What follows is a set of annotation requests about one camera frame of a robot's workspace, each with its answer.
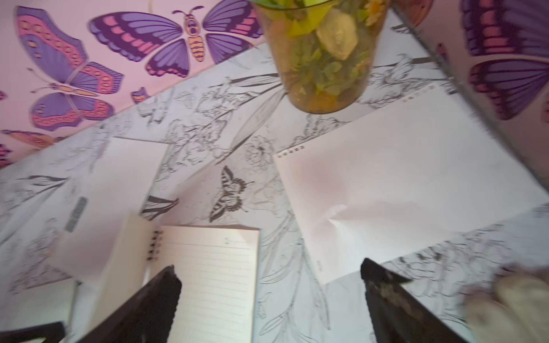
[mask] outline sketchbook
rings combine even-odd
[[[428,85],[274,156],[322,283],[549,201],[465,108]]]
[[[126,215],[142,208],[168,146],[111,138],[48,263],[97,290]]]
[[[68,279],[14,295],[5,329],[23,329],[53,322],[63,322],[69,327],[77,288],[77,281]]]
[[[155,225],[131,214],[102,277],[88,331],[173,265],[182,283],[168,342],[252,342],[258,229]]]

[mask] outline desk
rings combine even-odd
[[[460,99],[414,38],[391,29],[399,23],[391,13],[367,90],[340,112],[308,115],[293,107],[263,45],[2,170],[0,227],[18,226],[13,235],[0,231],[2,294],[68,277],[46,257],[110,137],[163,141],[172,147],[145,217],[163,224],[239,223],[262,230],[254,342],[375,341],[359,274],[321,287],[312,273],[271,155],[430,82]],[[222,188],[225,167],[245,183],[243,192]],[[215,206],[222,197],[231,206]],[[543,206],[385,266],[414,279],[409,291],[471,339],[460,315],[462,287],[486,284],[513,261],[549,264],[547,227],[549,206]]]

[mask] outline notebook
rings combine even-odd
[[[126,215],[142,208],[168,146],[111,138],[48,263],[98,289]]]
[[[168,342],[252,342],[258,229],[162,226],[129,216],[88,331],[164,267],[182,283]]]
[[[549,201],[433,84],[274,160],[321,283]]]

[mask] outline butterfly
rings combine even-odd
[[[246,189],[244,180],[235,178],[229,167],[221,171],[221,197],[215,202],[210,212],[210,223],[221,217],[225,211],[234,212],[242,208],[239,194]]]
[[[192,56],[198,62],[204,60],[204,39],[200,35],[200,24],[192,14],[192,11],[201,8],[203,6],[196,6],[189,14],[180,10],[172,12],[185,15],[184,29],[163,16],[141,12],[101,15],[92,19],[88,28],[100,43],[130,61],[141,61],[164,43],[171,42],[149,59],[145,69],[154,76],[168,73],[186,77],[190,68],[187,44],[184,38],[175,39],[185,30],[189,35]],[[236,33],[251,38],[262,35],[255,10],[246,0],[221,1],[208,12],[202,27],[206,31]],[[215,64],[251,47],[249,42],[224,33],[207,33],[205,40]]]
[[[549,81],[549,2],[462,0],[461,11],[471,55],[524,57],[488,60],[474,65],[469,72],[469,83],[477,92],[488,95],[497,116],[511,119],[526,109]],[[548,121],[547,104],[542,112]]]
[[[147,94],[145,87],[141,87],[138,91],[132,92],[132,100],[134,104],[138,104],[148,98],[150,98],[150,96]]]
[[[8,161],[8,159],[6,159],[8,154],[11,152],[12,151],[6,148],[4,144],[0,144],[0,168],[12,164],[10,161]]]
[[[74,93],[52,93],[38,99],[30,109],[34,126],[55,131],[62,126],[78,126],[82,119],[104,120],[113,115],[112,105],[89,97],[118,92],[122,74],[88,62],[82,42],[59,30],[42,9],[18,6],[16,31],[32,61],[61,83],[50,83],[49,87]]]
[[[410,24],[417,26],[427,17],[431,11],[434,0],[396,0],[399,8],[404,12]],[[406,24],[391,27],[397,33],[410,33]]]
[[[53,143],[57,143],[64,139],[64,137],[53,138],[47,134],[30,131],[2,130],[2,133],[20,140],[21,142],[34,145],[40,149],[47,148],[50,145],[53,145]]]

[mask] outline butterfly wallpaper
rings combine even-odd
[[[530,167],[549,176],[549,2],[398,2],[422,40],[470,87],[488,119]]]
[[[1,166],[264,41],[246,0],[5,0],[0,12]]]

